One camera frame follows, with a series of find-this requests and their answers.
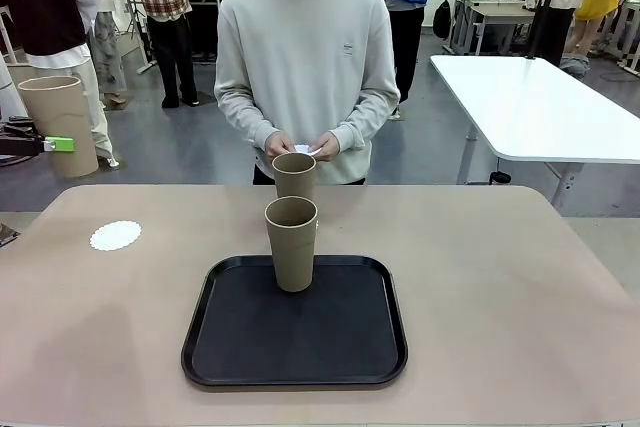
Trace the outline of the person's right hand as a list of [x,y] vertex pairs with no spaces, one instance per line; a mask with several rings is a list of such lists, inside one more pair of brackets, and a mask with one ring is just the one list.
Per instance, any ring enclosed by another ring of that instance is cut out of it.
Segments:
[[293,141],[282,131],[273,132],[265,141],[265,153],[271,161],[280,155],[295,151]]

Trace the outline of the person's left hand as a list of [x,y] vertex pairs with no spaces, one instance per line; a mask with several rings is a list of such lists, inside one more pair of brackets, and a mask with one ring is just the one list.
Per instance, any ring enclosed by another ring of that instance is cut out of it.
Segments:
[[322,134],[311,146],[312,156],[319,162],[330,162],[340,153],[340,144],[332,132]]

